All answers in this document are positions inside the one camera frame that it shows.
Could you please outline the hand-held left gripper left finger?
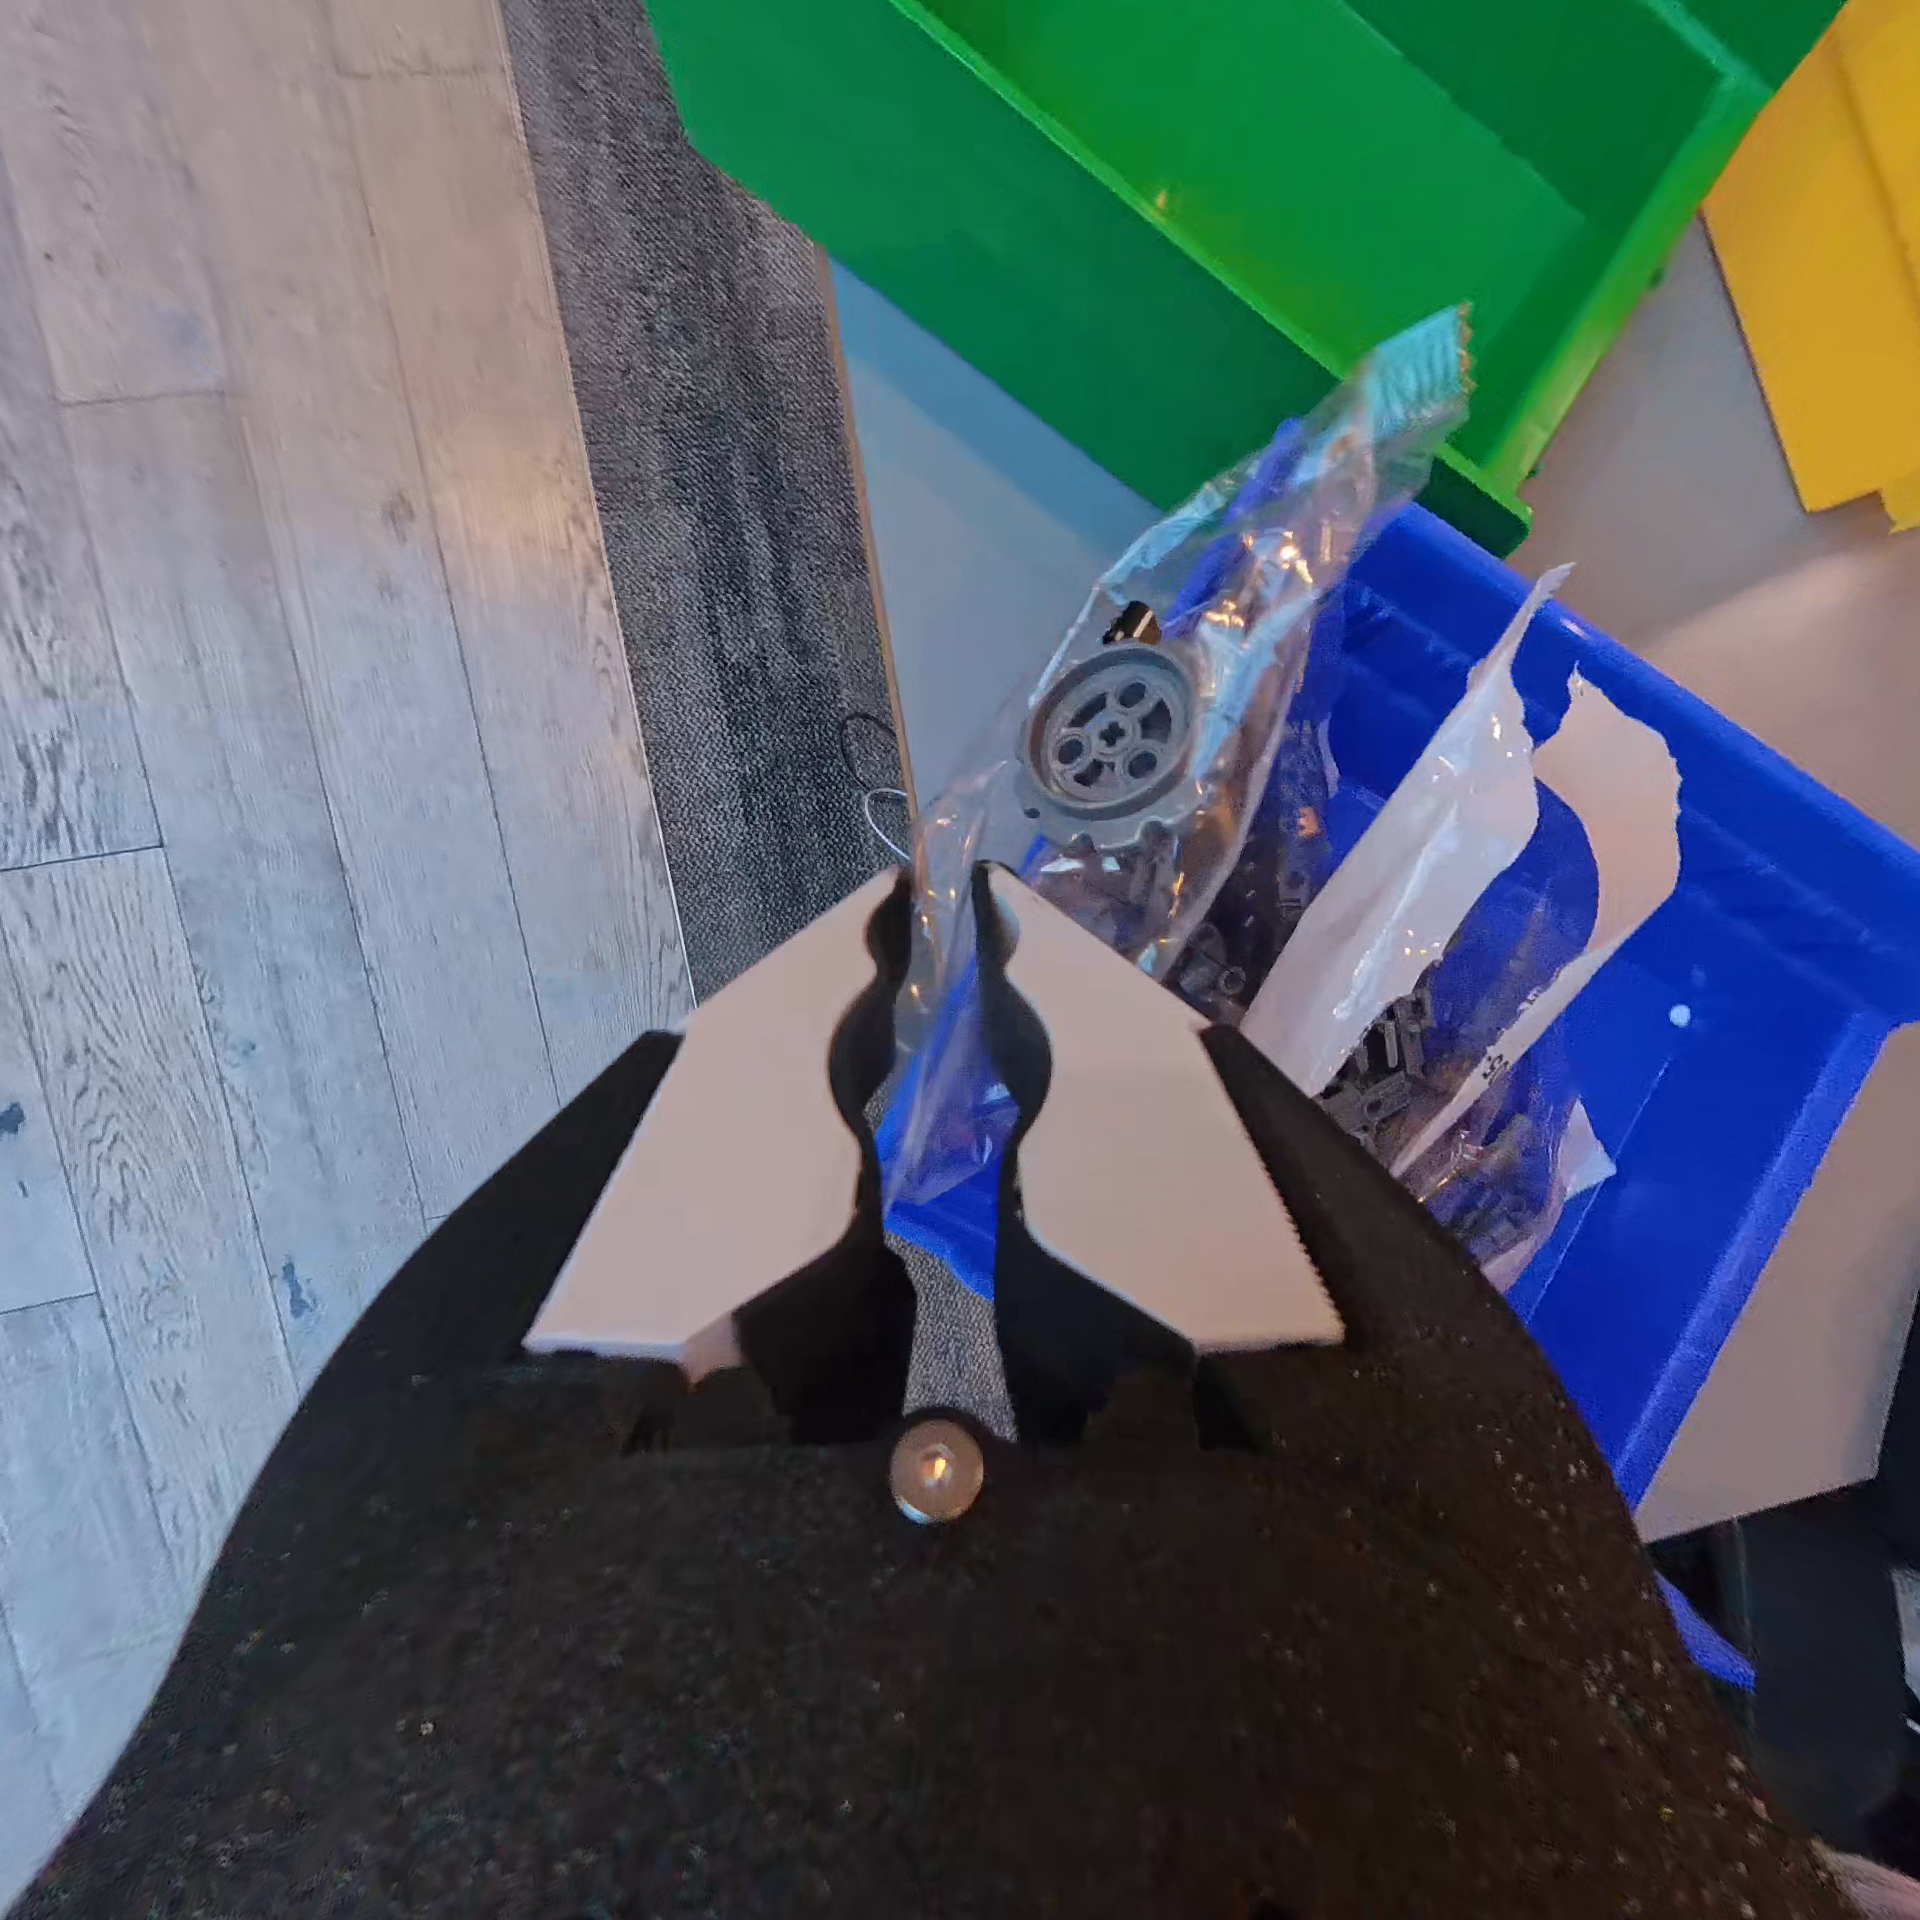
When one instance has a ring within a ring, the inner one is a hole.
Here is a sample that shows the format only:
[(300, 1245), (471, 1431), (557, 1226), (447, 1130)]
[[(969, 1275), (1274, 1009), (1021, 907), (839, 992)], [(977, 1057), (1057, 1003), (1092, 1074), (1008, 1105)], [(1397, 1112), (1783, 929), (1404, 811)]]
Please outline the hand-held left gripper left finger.
[(881, 1219), (874, 1103), (896, 1072), (907, 872), (850, 899), (689, 1021), (524, 1350), (753, 1374), (796, 1437), (893, 1427), (917, 1290)]

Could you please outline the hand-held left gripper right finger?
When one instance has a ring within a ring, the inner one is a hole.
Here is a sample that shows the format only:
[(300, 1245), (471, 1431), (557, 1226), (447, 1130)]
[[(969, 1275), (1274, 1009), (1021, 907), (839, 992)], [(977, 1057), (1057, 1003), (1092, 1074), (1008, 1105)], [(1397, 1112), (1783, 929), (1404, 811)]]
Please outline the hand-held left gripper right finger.
[(971, 907), (1015, 1105), (992, 1307), (1017, 1431), (1080, 1437), (1137, 1371), (1345, 1344), (1215, 1026), (1000, 865), (973, 866)]

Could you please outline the blue plastic bin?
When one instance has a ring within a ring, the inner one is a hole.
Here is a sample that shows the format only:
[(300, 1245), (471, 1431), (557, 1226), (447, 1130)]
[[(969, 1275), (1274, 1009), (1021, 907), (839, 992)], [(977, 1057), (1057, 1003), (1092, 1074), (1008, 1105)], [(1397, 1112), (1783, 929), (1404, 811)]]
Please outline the blue plastic bin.
[[(1328, 615), (1328, 861), (1404, 778), (1523, 576), (1407, 509)], [(1571, 1096), (1616, 1171), (1571, 1194), (1512, 1302), (1651, 1539), (1716, 1521), (1652, 1494), (1673, 1440), (1917, 990), (1915, 851), (1571, 614), (1520, 647), (1527, 725), (1573, 677), (1664, 735), (1677, 883), (1563, 1016)]]

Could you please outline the clear bag of grey parts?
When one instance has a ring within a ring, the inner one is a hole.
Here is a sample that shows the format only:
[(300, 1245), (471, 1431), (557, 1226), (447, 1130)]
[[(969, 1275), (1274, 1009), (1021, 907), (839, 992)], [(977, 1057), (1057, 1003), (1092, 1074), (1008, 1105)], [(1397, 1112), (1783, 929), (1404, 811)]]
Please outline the clear bag of grey parts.
[[(989, 718), (920, 810), (914, 1063), (881, 1123), (887, 1229), (989, 1302), (1002, 1153), (1015, 1105), (981, 1035), (979, 862), (1177, 992), (1236, 1024), (1332, 866), (1324, 731), (1337, 686), (1337, 601), (1353, 562), (1426, 485), (1469, 397), (1456, 306), (1407, 328), (1304, 418), (1145, 527), (1081, 608), (1024, 640)], [(1184, 656), (1203, 693), (1197, 805), (1171, 839), (1117, 855), (1047, 843), (1017, 802), (1017, 735), (1041, 691), (1099, 645)]]

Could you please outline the yellow plastic bin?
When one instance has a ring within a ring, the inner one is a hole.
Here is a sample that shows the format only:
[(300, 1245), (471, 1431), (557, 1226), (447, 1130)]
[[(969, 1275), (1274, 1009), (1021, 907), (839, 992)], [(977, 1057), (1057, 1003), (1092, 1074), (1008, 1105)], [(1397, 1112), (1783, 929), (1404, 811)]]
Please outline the yellow plastic bin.
[(1853, 3), (1705, 202), (1712, 249), (1808, 513), (1917, 523), (1917, 5)]

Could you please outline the grey desk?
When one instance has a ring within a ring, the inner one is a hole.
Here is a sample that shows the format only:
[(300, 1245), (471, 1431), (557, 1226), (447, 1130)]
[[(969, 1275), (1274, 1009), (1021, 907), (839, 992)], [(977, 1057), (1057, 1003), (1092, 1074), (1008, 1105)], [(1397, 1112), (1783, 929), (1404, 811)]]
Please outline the grey desk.
[[(872, 561), (920, 800), (1156, 517), (833, 267)], [(1917, 534), (1807, 513), (1716, 256), (1683, 232), (1523, 490), (1512, 567), (1883, 829), (1917, 829)], [(1915, 1026), (1896, 1032), (1639, 1518), (1649, 1539), (1865, 1481), (1914, 1320)]]

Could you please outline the torn white plastic bag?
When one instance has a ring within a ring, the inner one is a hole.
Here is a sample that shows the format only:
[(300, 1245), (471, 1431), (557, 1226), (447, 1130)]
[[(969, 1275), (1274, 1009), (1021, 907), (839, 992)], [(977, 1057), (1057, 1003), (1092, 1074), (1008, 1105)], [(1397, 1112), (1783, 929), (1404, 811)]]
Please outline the torn white plastic bag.
[(1571, 671), (1530, 731), (1520, 649), (1571, 573), (1536, 579), (1240, 1024), (1499, 1293), (1613, 1175), (1555, 1029), (1683, 869), (1660, 730)]

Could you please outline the grey gear wheel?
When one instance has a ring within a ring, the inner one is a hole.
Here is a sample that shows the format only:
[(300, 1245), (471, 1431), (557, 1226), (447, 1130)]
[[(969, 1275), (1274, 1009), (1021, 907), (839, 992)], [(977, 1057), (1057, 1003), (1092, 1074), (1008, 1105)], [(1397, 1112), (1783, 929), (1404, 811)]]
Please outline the grey gear wheel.
[(1017, 802), (1063, 851), (1117, 855), (1171, 839), (1197, 805), (1203, 693), (1184, 656), (1117, 640), (1066, 667), (1017, 735)]

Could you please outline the green plastic bin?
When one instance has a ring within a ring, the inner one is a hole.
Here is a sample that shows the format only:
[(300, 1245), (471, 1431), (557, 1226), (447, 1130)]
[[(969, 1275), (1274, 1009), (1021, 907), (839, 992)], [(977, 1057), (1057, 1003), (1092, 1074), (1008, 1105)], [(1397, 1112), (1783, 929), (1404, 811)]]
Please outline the green plastic bin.
[(1836, 3), (659, 3), (693, 146), (1169, 511), (1465, 306), (1520, 487)]

